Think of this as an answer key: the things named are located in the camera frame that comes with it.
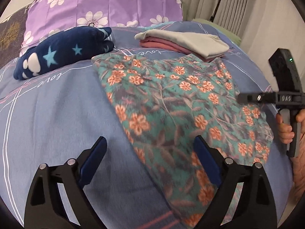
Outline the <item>right hand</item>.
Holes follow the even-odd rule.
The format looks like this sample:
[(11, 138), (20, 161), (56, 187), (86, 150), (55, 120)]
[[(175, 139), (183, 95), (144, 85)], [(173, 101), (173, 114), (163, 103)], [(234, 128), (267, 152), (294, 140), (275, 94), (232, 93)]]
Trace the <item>right hand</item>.
[[(293, 196), (296, 201), (299, 201), (304, 193), (304, 176), (305, 176), (305, 153), (304, 153), (304, 109), (301, 110), (296, 116), (297, 122), (301, 123), (300, 142), (299, 142), (299, 155), (298, 157), (291, 158), (293, 167), (293, 181), (294, 192)], [(283, 117), (278, 113), (275, 117), (277, 122), (277, 129), (280, 141), (284, 144), (292, 142), (294, 133), (292, 126), (283, 122)]]

